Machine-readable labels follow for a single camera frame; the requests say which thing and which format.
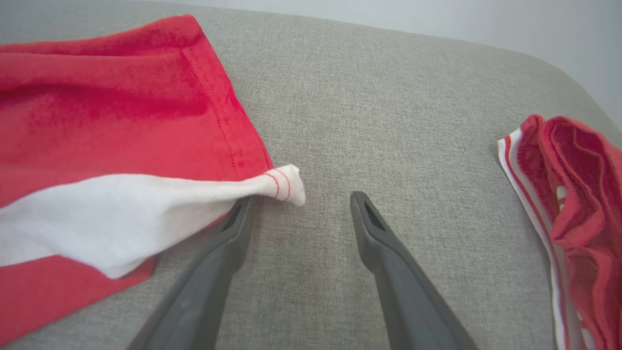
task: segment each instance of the gray upholstery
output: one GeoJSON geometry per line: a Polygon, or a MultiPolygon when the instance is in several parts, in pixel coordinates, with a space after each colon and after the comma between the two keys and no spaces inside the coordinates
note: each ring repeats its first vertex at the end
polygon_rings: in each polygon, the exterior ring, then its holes
{"type": "MultiPolygon", "coordinates": [[[[532,113],[622,136],[559,69],[482,45],[339,22],[149,2],[0,2],[0,42],[93,37],[194,15],[305,207],[268,202],[217,349],[386,349],[349,193],[366,192],[482,350],[554,348],[547,258],[496,159],[532,113]]],[[[154,276],[8,349],[122,349],[206,237],[154,276]]]]}

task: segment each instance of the seam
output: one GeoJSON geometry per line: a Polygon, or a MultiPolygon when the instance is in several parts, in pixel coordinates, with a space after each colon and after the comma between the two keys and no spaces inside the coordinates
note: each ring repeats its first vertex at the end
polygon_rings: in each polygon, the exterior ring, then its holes
{"type": "Polygon", "coordinates": [[[274,195],[274,198],[277,199],[279,197],[279,191],[281,190],[279,186],[279,181],[273,175],[270,175],[268,173],[264,173],[264,175],[268,175],[272,178],[272,180],[274,180],[274,183],[276,184],[276,194],[274,195]]]}
{"type": "Polygon", "coordinates": [[[268,165],[269,168],[274,168],[274,165],[272,164],[272,161],[268,157],[266,145],[264,144],[263,140],[261,140],[261,137],[259,137],[259,140],[261,141],[261,146],[263,147],[262,151],[264,153],[264,159],[266,160],[266,165],[268,165]]]}
{"type": "MultiPolygon", "coordinates": [[[[216,103],[214,103],[214,101],[212,101],[211,98],[208,96],[207,91],[205,90],[205,86],[203,85],[203,82],[202,82],[201,78],[199,77],[199,74],[197,74],[197,71],[195,70],[195,67],[192,65],[192,61],[188,58],[187,54],[184,52],[185,49],[188,49],[190,51],[190,53],[192,54],[192,56],[194,58],[194,62],[197,63],[198,69],[200,70],[200,73],[203,75],[203,81],[205,81],[206,83],[210,84],[210,89],[211,89],[212,93],[215,96],[216,94],[214,93],[213,85],[211,85],[211,83],[207,79],[207,76],[205,75],[205,71],[203,70],[203,67],[200,64],[198,64],[198,58],[197,58],[197,55],[194,53],[194,50],[192,49],[192,46],[182,47],[177,42],[177,39],[175,38],[173,33],[169,32],[169,36],[173,40],[173,42],[175,43],[177,48],[179,49],[179,52],[182,54],[182,57],[185,58],[188,61],[189,66],[190,66],[190,70],[192,71],[194,76],[197,78],[198,83],[201,86],[201,89],[203,90],[203,96],[206,98],[206,100],[207,100],[207,102],[209,104],[211,104],[212,106],[215,107],[215,110],[216,110],[216,103]]],[[[222,109],[222,106],[218,106],[218,107],[219,107],[220,111],[222,112],[222,114],[225,114],[224,110],[222,109]]],[[[227,139],[227,135],[226,135],[225,130],[223,129],[222,122],[220,120],[220,116],[218,115],[218,113],[214,113],[214,114],[216,116],[216,124],[218,124],[218,128],[220,129],[220,131],[223,134],[223,139],[224,139],[225,143],[227,144],[227,146],[229,147],[229,157],[231,159],[231,167],[233,167],[233,171],[237,175],[238,180],[241,180],[242,177],[240,176],[240,174],[238,172],[238,168],[235,165],[235,158],[234,158],[234,154],[233,154],[233,147],[231,147],[231,143],[227,139]]]]}
{"type": "Polygon", "coordinates": [[[289,182],[289,177],[287,177],[287,175],[285,175],[285,173],[283,173],[279,169],[275,169],[275,170],[278,171],[279,173],[281,173],[281,175],[285,176],[285,180],[287,180],[287,197],[285,198],[285,201],[287,202],[289,197],[292,195],[292,183],[289,182]]]}

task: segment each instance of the white trim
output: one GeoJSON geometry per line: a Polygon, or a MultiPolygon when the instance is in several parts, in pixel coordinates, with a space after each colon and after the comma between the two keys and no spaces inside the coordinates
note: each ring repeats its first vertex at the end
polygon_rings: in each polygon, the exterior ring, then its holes
{"type": "Polygon", "coordinates": [[[272,176],[240,182],[114,174],[37,191],[0,209],[0,266],[58,252],[121,277],[225,215],[239,198],[274,197],[277,184],[285,193],[290,184],[288,201],[303,205],[298,168],[279,170],[285,176],[270,170],[272,176]]]}
{"type": "MultiPolygon", "coordinates": [[[[536,192],[534,188],[531,186],[531,182],[527,179],[527,177],[520,170],[520,167],[518,166],[518,162],[516,159],[516,154],[518,153],[518,147],[516,146],[520,143],[520,140],[522,138],[522,130],[518,128],[516,131],[512,132],[509,137],[511,140],[510,149],[509,149],[509,162],[511,163],[512,170],[514,170],[514,173],[519,178],[522,185],[525,187],[525,190],[531,197],[532,201],[534,202],[534,205],[536,207],[540,205],[540,208],[538,208],[540,210],[542,209],[542,204],[539,203],[539,200],[537,200],[536,192]]],[[[518,195],[518,198],[520,199],[522,206],[525,208],[525,211],[527,212],[527,216],[529,216],[529,219],[531,220],[531,223],[536,229],[538,236],[542,240],[542,243],[547,252],[547,255],[549,256],[551,303],[552,303],[552,308],[553,308],[555,340],[557,343],[557,349],[559,350],[565,349],[565,329],[564,329],[564,319],[562,317],[562,311],[561,311],[559,277],[557,276],[557,259],[555,258],[553,251],[551,250],[551,246],[549,244],[550,240],[546,234],[546,232],[548,232],[551,227],[550,220],[545,215],[542,216],[542,221],[544,221],[544,225],[546,225],[549,228],[548,230],[545,230],[545,227],[541,226],[537,218],[536,212],[534,212],[534,209],[531,207],[529,200],[527,200],[527,197],[522,192],[518,182],[516,182],[514,176],[512,175],[512,172],[510,171],[508,167],[508,164],[506,163],[506,159],[505,159],[506,140],[501,139],[497,141],[497,145],[499,148],[498,156],[499,156],[499,161],[501,163],[501,167],[503,168],[503,171],[506,173],[508,180],[510,181],[510,184],[512,185],[512,188],[514,188],[514,191],[518,195]]]]}
{"type": "Polygon", "coordinates": [[[568,196],[568,188],[566,186],[557,186],[557,199],[566,198],[568,196]]]}
{"type": "Polygon", "coordinates": [[[596,341],[594,341],[594,337],[592,336],[590,330],[587,328],[581,328],[581,335],[585,341],[585,347],[588,350],[596,350],[596,341]]]}

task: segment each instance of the red towel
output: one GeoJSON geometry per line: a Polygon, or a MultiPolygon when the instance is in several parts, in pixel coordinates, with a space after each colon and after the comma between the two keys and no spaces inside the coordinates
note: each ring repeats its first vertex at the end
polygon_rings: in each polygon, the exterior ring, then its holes
{"type": "MultiPolygon", "coordinates": [[[[0,209],[108,174],[240,181],[272,168],[191,16],[2,45],[0,90],[0,209]]],[[[59,255],[0,267],[0,346],[144,281],[152,267],[117,280],[59,255]]]]}
{"type": "Polygon", "coordinates": [[[558,349],[621,349],[622,152],[532,115],[499,140],[499,160],[549,254],[558,349]]]}

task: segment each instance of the red and white cloth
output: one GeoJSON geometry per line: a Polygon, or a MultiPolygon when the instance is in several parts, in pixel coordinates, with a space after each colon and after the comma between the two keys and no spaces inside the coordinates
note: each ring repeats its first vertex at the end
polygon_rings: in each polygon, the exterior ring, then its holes
{"type": "Polygon", "coordinates": [[[584,124],[530,116],[499,160],[548,253],[559,350],[622,346],[622,152],[584,124]]]}
{"type": "Polygon", "coordinates": [[[0,346],[149,277],[251,194],[302,205],[191,16],[0,45],[0,346]]]}

